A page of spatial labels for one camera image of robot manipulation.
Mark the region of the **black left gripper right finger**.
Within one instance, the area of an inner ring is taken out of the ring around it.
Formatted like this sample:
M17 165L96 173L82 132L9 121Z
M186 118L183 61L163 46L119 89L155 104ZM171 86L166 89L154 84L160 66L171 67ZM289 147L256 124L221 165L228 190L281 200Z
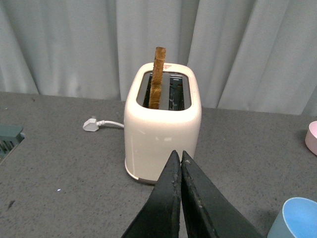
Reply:
M262 238L183 151L182 206L189 238Z

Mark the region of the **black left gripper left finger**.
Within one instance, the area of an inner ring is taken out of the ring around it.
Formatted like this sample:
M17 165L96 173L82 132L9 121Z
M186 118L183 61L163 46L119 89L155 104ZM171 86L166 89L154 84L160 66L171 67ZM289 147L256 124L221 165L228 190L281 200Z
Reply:
M171 152L147 202L122 235L124 238L177 238L180 229L182 173Z

